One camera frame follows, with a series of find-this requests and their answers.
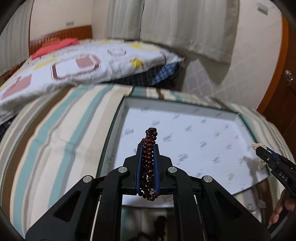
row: headboard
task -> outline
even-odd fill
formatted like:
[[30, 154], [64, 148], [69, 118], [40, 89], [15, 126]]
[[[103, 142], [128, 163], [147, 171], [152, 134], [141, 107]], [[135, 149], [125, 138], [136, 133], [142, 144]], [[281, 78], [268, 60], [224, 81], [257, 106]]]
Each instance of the headboard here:
[[47, 34], [40, 38], [34, 39], [29, 42], [30, 55], [32, 55], [39, 48], [41, 48], [42, 44], [45, 41], [55, 37], [59, 39], [66, 39], [66, 38], [91, 39], [92, 38], [91, 26], [87, 25], [87, 26], [82, 26], [77, 28], [68, 28], [68, 29], [60, 30], [58, 32]]

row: wall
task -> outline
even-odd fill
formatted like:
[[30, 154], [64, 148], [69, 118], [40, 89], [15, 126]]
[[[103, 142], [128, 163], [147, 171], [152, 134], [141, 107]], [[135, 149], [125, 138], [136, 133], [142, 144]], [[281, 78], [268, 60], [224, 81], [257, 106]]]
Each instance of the wall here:
[[93, 3], [94, 0], [35, 0], [30, 40], [66, 29], [66, 22], [74, 22], [69, 28], [90, 25]]
[[[257, 10], [257, 2], [268, 6], [268, 15]], [[241, 0], [231, 65], [187, 53], [188, 67], [179, 88], [256, 109], [277, 64], [281, 28], [281, 13], [270, 0]]]
[[93, 39], [104, 38], [109, 2], [110, 0], [94, 0], [91, 15]]

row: dark red beaded bracelet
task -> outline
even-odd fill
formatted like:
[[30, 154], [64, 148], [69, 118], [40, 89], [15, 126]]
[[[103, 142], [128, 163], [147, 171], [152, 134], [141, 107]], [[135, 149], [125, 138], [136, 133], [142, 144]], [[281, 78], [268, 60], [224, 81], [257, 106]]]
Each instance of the dark red beaded bracelet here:
[[157, 139], [156, 131], [157, 129], [154, 127], [148, 128], [148, 130], [145, 131], [146, 137], [140, 142], [140, 144], [143, 146], [143, 153], [141, 187], [139, 196], [147, 199], [148, 201], [154, 201], [159, 196], [155, 190], [153, 166], [153, 145], [155, 145], [155, 140]]

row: door handle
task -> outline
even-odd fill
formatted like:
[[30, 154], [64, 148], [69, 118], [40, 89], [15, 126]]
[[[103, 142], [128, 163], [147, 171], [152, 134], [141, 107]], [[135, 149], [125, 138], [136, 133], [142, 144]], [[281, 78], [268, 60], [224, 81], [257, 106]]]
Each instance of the door handle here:
[[293, 77], [291, 71], [286, 70], [284, 75], [285, 75], [286, 80], [289, 82], [289, 83], [288, 83], [288, 86], [290, 86], [290, 85], [291, 85], [291, 82], [292, 82], [293, 79], [294, 79], [294, 77]]

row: wall socket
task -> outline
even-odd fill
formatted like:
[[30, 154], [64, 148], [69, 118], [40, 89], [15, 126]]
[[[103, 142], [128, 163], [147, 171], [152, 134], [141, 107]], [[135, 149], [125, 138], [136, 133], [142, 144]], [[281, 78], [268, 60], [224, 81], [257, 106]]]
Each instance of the wall socket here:
[[73, 25], [74, 25], [74, 21], [66, 22], [66, 27], [73, 26]]

